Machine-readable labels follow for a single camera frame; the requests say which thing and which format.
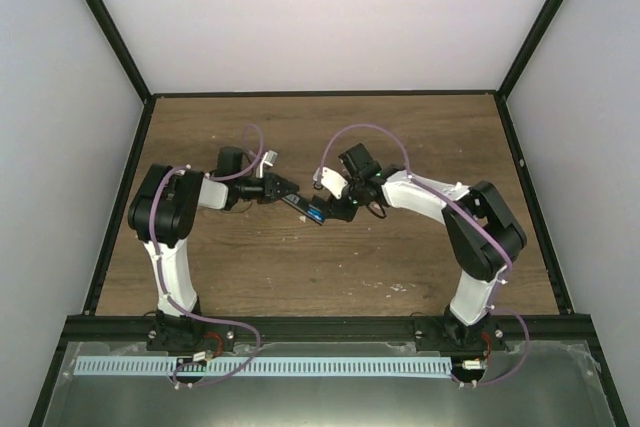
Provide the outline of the black remote control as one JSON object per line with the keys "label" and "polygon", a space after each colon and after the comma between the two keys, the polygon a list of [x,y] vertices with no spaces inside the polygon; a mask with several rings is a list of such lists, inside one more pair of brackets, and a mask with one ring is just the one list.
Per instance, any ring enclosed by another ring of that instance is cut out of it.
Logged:
{"label": "black remote control", "polygon": [[319,223],[317,221],[315,221],[309,214],[308,214],[308,208],[310,206],[314,206],[313,204],[310,203],[310,200],[298,195],[297,193],[294,194],[295,195],[295,204],[294,205],[288,205],[289,207],[293,208],[294,210],[296,210],[300,215],[303,215],[305,218],[311,220],[312,222],[318,224],[318,225],[323,225],[323,223]]}

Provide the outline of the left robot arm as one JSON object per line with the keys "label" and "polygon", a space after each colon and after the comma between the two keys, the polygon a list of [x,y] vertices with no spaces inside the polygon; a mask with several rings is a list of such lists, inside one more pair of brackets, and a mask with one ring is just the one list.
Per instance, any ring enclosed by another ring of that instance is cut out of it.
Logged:
{"label": "left robot arm", "polygon": [[174,171],[170,165],[153,164],[133,197],[127,214],[152,262],[158,302],[150,344],[191,351],[224,333],[226,328],[206,327],[194,317],[201,313],[200,301],[190,275],[188,236],[197,210],[230,211],[238,202],[271,204],[299,186],[268,170],[277,153],[265,152],[256,167],[243,162],[250,154],[225,146],[211,172],[189,167]]}

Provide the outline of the blue battery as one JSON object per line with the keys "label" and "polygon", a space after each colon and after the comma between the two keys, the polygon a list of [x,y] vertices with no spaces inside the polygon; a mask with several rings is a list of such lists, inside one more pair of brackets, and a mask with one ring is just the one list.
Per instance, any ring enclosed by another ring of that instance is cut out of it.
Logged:
{"label": "blue battery", "polygon": [[325,216],[323,214],[323,212],[319,209],[317,209],[314,206],[310,206],[308,208],[308,214],[317,222],[319,223],[323,223],[325,221]]}

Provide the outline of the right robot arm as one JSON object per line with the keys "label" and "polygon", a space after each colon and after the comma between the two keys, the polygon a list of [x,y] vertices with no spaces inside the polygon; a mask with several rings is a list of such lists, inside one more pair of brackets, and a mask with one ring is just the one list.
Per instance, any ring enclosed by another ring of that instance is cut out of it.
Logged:
{"label": "right robot arm", "polygon": [[313,174],[310,211],[320,222],[350,222],[359,208],[384,218],[389,208],[414,212],[442,224],[461,275],[442,321],[443,336],[458,350],[475,343],[493,305],[498,285],[527,245],[527,236],[490,182],[473,186],[420,177],[405,166],[382,167],[359,143],[339,156],[341,173],[326,166]]}

